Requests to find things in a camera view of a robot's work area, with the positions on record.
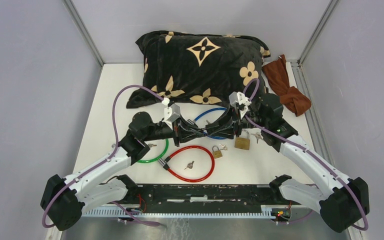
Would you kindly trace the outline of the blue cable lock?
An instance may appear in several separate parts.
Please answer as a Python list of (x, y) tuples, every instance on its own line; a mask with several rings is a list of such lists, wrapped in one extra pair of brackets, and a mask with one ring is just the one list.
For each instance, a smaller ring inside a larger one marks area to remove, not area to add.
[[(186, 121), (191, 123), (191, 124), (195, 124), (197, 120), (199, 120), (201, 117), (203, 117), (203, 116), (205, 116), (205, 115), (207, 115), (209, 113), (212, 113), (212, 112), (215, 112), (215, 111), (225, 111), (225, 110), (227, 110), (227, 109), (224, 108), (224, 107), (211, 108), (211, 109), (206, 110), (203, 113), (199, 114), (197, 117), (194, 118), (194, 120), (188, 119)], [(225, 137), (219, 137), (219, 136), (207, 136), (207, 137), (211, 138), (211, 139), (214, 139), (214, 140), (225, 140), (226, 139)]]

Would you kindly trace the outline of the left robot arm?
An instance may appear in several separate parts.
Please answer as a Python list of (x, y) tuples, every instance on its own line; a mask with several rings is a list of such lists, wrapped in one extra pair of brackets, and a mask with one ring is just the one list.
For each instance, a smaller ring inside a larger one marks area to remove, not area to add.
[(45, 228), (59, 231), (71, 228), (83, 213), (103, 204), (122, 200), (130, 204), (137, 198), (135, 187), (122, 180), (104, 184), (111, 175), (141, 160), (151, 140), (173, 139), (175, 145), (205, 137), (208, 130), (187, 122), (180, 114), (165, 111), (164, 119), (154, 123), (144, 111), (136, 113), (123, 138), (116, 138), (115, 146), (103, 157), (78, 172), (61, 177), (51, 176), (40, 201), (41, 219)]

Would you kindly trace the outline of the large brass padlock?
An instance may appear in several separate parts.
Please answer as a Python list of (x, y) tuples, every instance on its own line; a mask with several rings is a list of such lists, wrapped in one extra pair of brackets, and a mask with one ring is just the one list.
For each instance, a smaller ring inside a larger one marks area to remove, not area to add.
[(248, 151), (250, 149), (250, 145), (250, 133), (246, 129), (243, 129), (241, 134), (235, 138), (234, 147), (236, 149)]

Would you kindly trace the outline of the small brass padlock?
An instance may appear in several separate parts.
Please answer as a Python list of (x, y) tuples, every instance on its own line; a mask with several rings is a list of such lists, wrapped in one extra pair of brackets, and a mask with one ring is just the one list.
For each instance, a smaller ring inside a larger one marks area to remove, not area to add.
[(214, 159), (219, 159), (223, 157), (222, 151), (217, 145), (214, 145), (211, 149)]

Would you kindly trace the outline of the green cable lock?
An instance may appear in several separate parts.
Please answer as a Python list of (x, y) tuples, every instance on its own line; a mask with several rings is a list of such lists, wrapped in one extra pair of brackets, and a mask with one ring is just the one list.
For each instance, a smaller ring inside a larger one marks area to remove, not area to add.
[(157, 161), (158, 159), (162, 158), (168, 151), (169, 149), (169, 140), (168, 139), (165, 139), (165, 145), (164, 145), (164, 148), (162, 148), (162, 141), (160, 140), (158, 142), (158, 144), (156, 144), (157, 146), (155, 147), (150, 147), (151, 149), (151, 156), (152, 158), (146, 158), (146, 156), (148, 156), (149, 154), (147, 153), (145, 155), (144, 158), (142, 158), (141, 160), (138, 160), (137, 163), (141, 163), (141, 164), (148, 164), (148, 163), (152, 163), (152, 162), (155, 162)]

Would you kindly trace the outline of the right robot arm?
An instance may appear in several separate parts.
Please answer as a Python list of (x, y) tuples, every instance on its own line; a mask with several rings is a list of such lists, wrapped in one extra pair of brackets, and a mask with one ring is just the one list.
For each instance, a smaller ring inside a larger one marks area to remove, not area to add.
[(360, 177), (350, 178), (316, 153), (283, 117), (284, 107), (273, 93), (247, 98), (241, 92), (229, 97), (230, 105), (214, 122), (206, 125), (209, 136), (233, 139), (244, 129), (257, 128), (264, 142), (297, 165), (314, 186), (282, 175), (270, 183), (269, 199), (286, 200), (318, 213), (328, 227), (341, 233), (349, 227), (369, 228), (369, 187)]

